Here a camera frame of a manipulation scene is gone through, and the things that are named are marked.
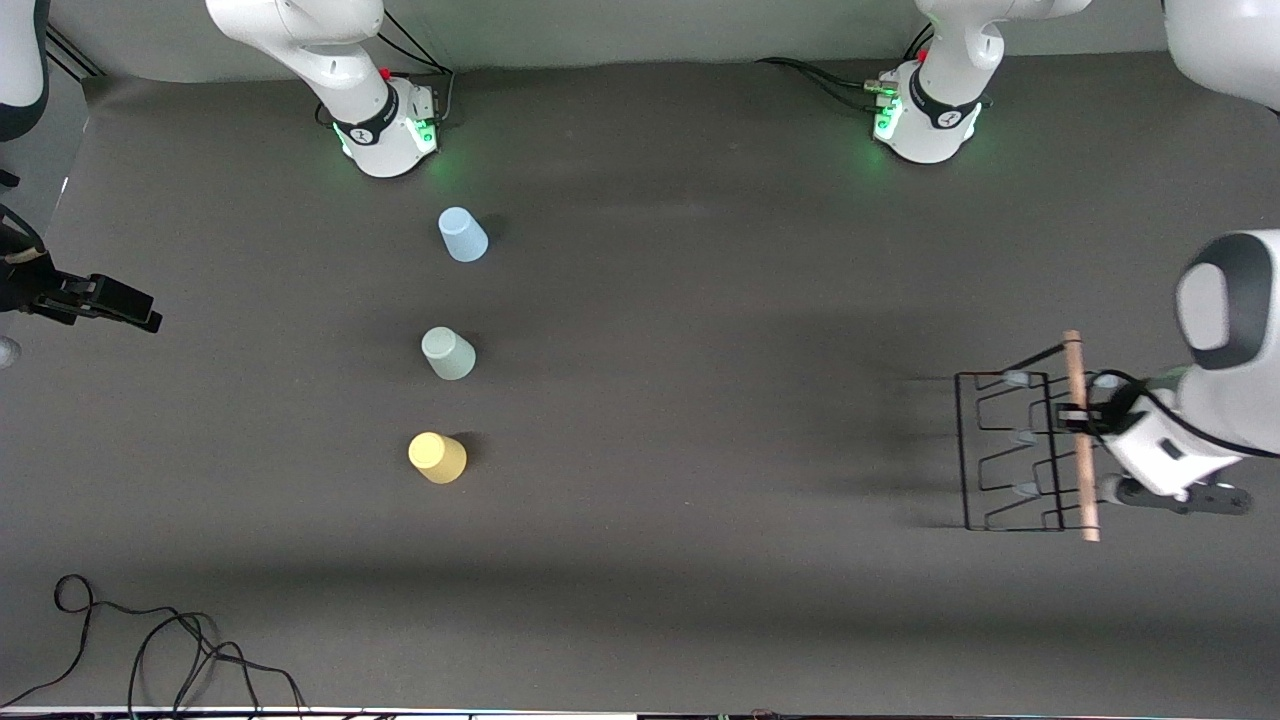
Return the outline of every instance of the gray table surface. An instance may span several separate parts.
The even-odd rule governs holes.
[[[1230,471],[1243,519],[968,533],[937,378],[1068,327],[1094,366],[1184,361],[1172,283],[1280,223],[1280,128],[1162,55],[991,91],[925,168],[781,68],[467,73],[440,154],[375,181],[301,83],[97,86],[47,242],[166,320],[14,325],[3,694],[70,657],[78,571],[317,705],[1274,716],[1277,465]],[[479,263],[433,229],[454,204]],[[431,375],[435,324],[472,377]],[[426,429],[472,452],[452,486],[406,461]],[[123,702],[150,623],[97,623],[31,702]],[[145,698],[187,661],[161,638]]]

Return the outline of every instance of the white robot link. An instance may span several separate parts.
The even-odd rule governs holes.
[[[1165,0],[1174,61],[1210,90],[1280,108],[1280,0]],[[1102,404],[1102,439],[1126,470],[1103,500],[1240,514],[1248,493],[1216,483],[1247,456],[1280,457],[1280,231],[1230,233],[1178,283],[1194,365],[1128,382]]]
[[[0,142],[36,127],[49,104],[45,27],[49,0],[0,3]]]
[[[882,105],[872,137],[902,158],[941,163],[973,136],[982,94],[1005,56],[996,23],[1070,15],[1089,0],[915,0],[933,23],[922,63],[909,59],[881,73]]]
[[[206,0],[227,37],[306,82],[334,118],[343,151],[369,176],[407,173],[434,152],[430,88],[384,77],[360,46],[383,24],[381,0]]]

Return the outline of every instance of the black wire rack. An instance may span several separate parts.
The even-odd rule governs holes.
[[[1083,528],[1075,470],[1068,468],[1075,433],[1057,423],[1059,406],[1070,400],[1068,378],[1027,369],[1061,351],[1059,345],[1002,370],[955,374],[965,529]]]

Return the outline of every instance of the black cable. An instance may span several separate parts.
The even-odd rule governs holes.
[[[13,220],[13,224],[18,225],[18,229],[20,229],[28,238],[31,238],[32,247],[35,247],[40,252],[49,252],[49,250],[45,249],[45,240],[40,237],[40,233],[36,232],[36,228],[31,227],[31,224],[27,220],[23,220],[22,215],[10,210],[8,205],[0,202],[0,222],[4,222],[5,218]]]
[[[88,64],[84,63],[84,60],[77,58],[76,54],[70,51],[70,49],[63,45],[63,42],[58,40],[58,37],[54,36],[54,33],[47,33],[46,37],[49,37],[49,40],[52,41],[52,44],[56,45],[58,49],[61,50],[64,55],[67,55],[67,58],[69,58],[73,63],[79,65],[81,69],[84,70],[84,74],[87,74],[88,77],[100,77],[97,73],[93,72],[93,68],[88,67]]]
[[[67,65],[64,65],[63,61],[58,59],[58,55],[54,55],[52,53],[50,53],[47,50],[45,51],[45,55],[50,60],[52,60],[54,64],[56,64],[59,68],[61,68],[63,72],[65,72],[67,74],[72,76],[72,79],[74,79],[76,82],[83,82],[83,78],[81,78],[78,74],[73,73],[70,68],[68,68]]]
[[[393,42],[389,37],[387,37],[385,35],[383,35],[380,32],[378,33],[378,38],[381,40],[383,42],[385,42],[387,45],[389,45],[392,47],[392,50],[396,50],[397,53],[399,53],[401,55],[404,55],[406,58],[408,58],[410,60],[413,60],[415,63],[421,63],[424,65],[433,67],[440,74],[451,74],[453,72],[453,70],[445,68],[444,65],[436,63],[435,60],[428,60],[425,58],[419,58],[417,55],[410,53],[408,50],[404,50],[399,45],[396,45],[396,42]]]
[[[845,79],[837,74],[829,73],[819,68],[818,65],[814,65],[813,63],[805,63],[804,60],[796,60],[795,58],[778,58],[774,55],[769,58],[760,58],[759,60],[756,60],[756,63],[765,63],[769,65],[783,65],[786,68],[794,68],[800,72],[809,72],[820,77],[822,79],[826,79],[827,82],[838,85],[841,87],[851,87],[858,90],[863,88],[863,83],[860,82]]]
[[[67,585],[73,580],[78,582],[84,588],[84,593],[87,596],[86,603],[79,607],[69,607],[67,603],[63,602],[63,592],[67,589]],[[151,629],[151,632],[147,633],[146,638],[142,641],[142,644],[138,647],[137,655],[134,655],[133,657],[133,667],[129,673],[129,689],[128,689],[128,714],[131,717],[134,717],[133,715],[134,685],[140,678],[140,671],[142,669],[142,660],[146,656],[147,647],[160,630],[163,630],[164,628],[166,628],[173,623],[180,625],[182,629],[186,630],[187,634],[189,634],[196,641],[196,655],[192,659],[191,669],[188,670],[187,676],[183,680],[182,688],[174,697],[175,712],[182,706],[182,702],[183,700],[186,700],[187,693],[196,684],[196,680],[200,678],[201,673],[204,673],[206,667],[210,667],[212,664],[218,662],[228,662],[241,667],[242,675],[244,678],[244,687],[248,691],[250,698],[253,702],[255,711],[260,710],[262,705],[259,701],[257,691],[253,688],[253,682],[248,673],[250,670],[257,670],[261,673],[274,673],[284,676],[284,679],[289,684],[289,691],[293,694],[293,702],[298,710],[298,716],[300,717],[302,716],[302,706],[306,705],[306,701],[303,700],[302,691],[298,688],[298,684],[293,679],[293,675],[291,675],[285,670],[280,670],[279,667],[270,667],[268,665],[260,665],[257,662],[246,660],[243,650],[233,642],[223,642],[219,644],[214,644],[205,635],[204,625],[201,625],[200,621],[201,619],[204,619],[207,620],[210,625],[214,624],[212,618],[205,612],[179,612],[175,607],[168,605],[160,607],[152,607],[148,610],[134,610],[132,607],[125,607],[123,605],[118,605],[115,602],[110,602],[106,600],[96,600],[93,597],[93,588],[92,585],[90,585],[88,580],[83,575],[76,575],[76,574],[63,575],[61,578],[59,578],[58,584],[54,585],[54,606],[58,607],[59,611],[67,612],[69,615],[78,615],[81,612],[84,614],[84,623],[81,626],[81,639],[79,639],[79,646],[76,651],[76,657],[72,659],[70,665],[67,666],[67,670],[64,670],[61,675],[54,678],[47,683],[41,683],[38,685],[28,688],[27,691],[19,693],[13,700],[5,702],[4,705],[0,705],[0,708],[14,705],[33,692],[45,689],[47,687],[55,685],[65,680],[76,670],[76,667],[79,666],[81,660],[84,657],[84,648],[88,644],[88,628],[90,624],[92,623],[93,610],[97,607],[110,607],[111,610],[123,612],[125,615],[151,615],[155,612],[169,614],[169,618],[161,620],[156,626]],[[233,650],[234,655],[225,652],[227,648]]]
[[[1120,370],[1111,370],[1111,369],[1098,370],[1097,374],[1093,375],[1093,378],[1089,380],[1088,389],[1091,392],[1092,392],[1093,384],[1097,382],[1097,379],[1101,378],[1101,377],[1103,377],[1103,375],[1111,375],[1111,377],[1115,377],[1115,378],[1120,378],[1121,380],[1132,384],[1134,387],[1134,389],[1138,391],[1139,395],[1142,395],[1143,397],[1146,397],[1147,400],[1149,400],[1151,404],[1155,405],[1157,410],[1160,410],[1161,413],[1164,413],[1166,418],[1169,418],[1170,420],[1172,420],[1174,424],[1176,424],[1181,429],[1189,432],[1190,434],[1198,437],[1199,439],[1202,439],[1202,441],[1204,441],[1204,442],[1207,442],[1210,445],[1216,445],[1216,446],[1221,447],[1222,450],[1229,450],[1229,451],[1231,451],[1231,452],[1234,452],[1236,455],[1247,455],[1247,456],[1251,456],[1251,457],[1280,459],[1280,454],[1267,452],[1266,450],[1258,450],[1256,447],[1249,447],[1247,445],[1234,443],[1234,442],[1231,442],[1229,439],[1222,439],[1222,438],[1220,438],[1220,437],[1217,437],[1215,434],[1211,434],[1211,433],[1208,433],[1206,430],[1202,430],[1202,429],[1197,428],[1196,425],[1193,425],[1189,421],[1187,421],[1181,415],[1174,413],[1172,409],[1170,409],[1167,405],[1165,405],[1165,402],[1162,400],[1160,400],[1158,397],[1156,397],[1156,393],[1153,393],[1149,389],[1147,389],[1147,384],[1144,382],[1142,382],[1138,378],[1130,375],[1129,373],[1123,373]],[[1092,407],[1092,404],[1088,401],[1088,398],[1085,400],[1085,405],[1089,405]],[[1091,423],[1091,430],[1092,430],[1092,419],[1089,420],[1089,423]],[[1096,430],[1092,430],[1089,434],[1093,434],[1094,437],[1098,437],[1098,433]]]
[[[419,42],[412,35],[410,35],[408,31],[404,29],[404,26],[399,24],[399,20],[396,19],[396,15],[393,15],[390,10],[387,10],[387,19],[390,20],[393,26],[396,26],[396,29],[401,31],[401,35],[407,37],[408,41],[413,44],[413,47],[417,47],[419,51],[422,53],[422,55],[429,60],[428,64],[435,65],[443,73],[451,73],[451,74],[453,73],[453,70],[445,68],[439,61],[436,61],[436,59],[433,58],[431,54],[426,51],[426,47],[422,47],[422,44]]]
[[[46,28],[46,36],[54,38],[54,41],[58,42],[59,47],[63,47],[63,45],[65,44],[65,47],[63,47],[63,51],[67,53],[68,55],[70,55],[72,59],[76,60],[77,65],[82,65],[82,67],[87,68],[88,72],[90,72],[90,74],[92,74],[93,77],[105,77],[106,76],[106,70],[104,70],[101,68],[101,65],[99,65],[97,63],[95,63],[92,60],[92,58],[90,58],[88,55],[86,55],[84,51],[81,50],[78,45],[76,45],[74,42],[72,42],[72,40],[69,37],[67,37],[65,32],[63,32],[63,31],[58,29],[56,27],[54,27],[52,23],[49,23],[49,26]]]
[[[924,27],[920,28],[920,32],[915,33],[915,38],[911,40],[911,44],[906,46],[906,51],[902,53],[902,59],[904,60],[913,60],[913,59],[915,59],[915,54],[919,53],[919,50],[916,49],[916,45],[919,45],[919,46],[923,47],[924,44],[928,42],[929,38],[924,37],[924,33],[929,32],[932,28],[933,28],[933,23],[924,23]]]
[[[826,92],[827,95],[829,95],[833,100],[836,100],[837,102],[840,102],[841,105],[844,105],[846,108],[850,108],[850,109],[854,109],[854,110],[859,110],[859,111],[863,111],[863,113],[878,113],[879,111],[879,108],[877,108],[874,105],[865,105],[865,104],[861,104],[861,102],[855,102],[855,101],[850,100],[849,96],[841,95],[836,88],[833,88],[829,85],[827,85],[827,82],[831,82],[831,83],[837,85],[838,87],[852,90],[855,87],[856,88],[861,88],[861,83],[854,83],[851,81],[844,79],[844,78],[841,78],[838,76],[828,73],[827,70],[823,70],[822,68],[818,68],[817,65],[812,65],[809,63],[805,63],[805,61],[801,61],[801,60],[795,60],[795,59],[791,59],[791,58],[762,58],[762,59],[756,60],[756,63],[765,63],[765,64],[771,64],[771,65],[783,65],[783,67],[791,68],[791,69],[799,72],[805,79],[808,79],[809,82],[812,82],[815,86],[818,86],[819,90],[822,90],[823,92]]]

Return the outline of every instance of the plastic cup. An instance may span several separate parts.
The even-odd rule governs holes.
[[[458,479],[467,468],[462,443],[439,433],[422,433],[408,443],[408,461],[422,477],[443,486]]]
[[[476,348],[449,328],[431,328],[422,336],[422,355],[440,379],[461,380],[476,366]]]
[[[13,365],[22,357],[22,346],[12,337],[0,334],[0,370]]]
[[[440,234],[449,256],[458,263],[479,260],[489,250],[489,236],[466,208],[449,208],[440,213]]]

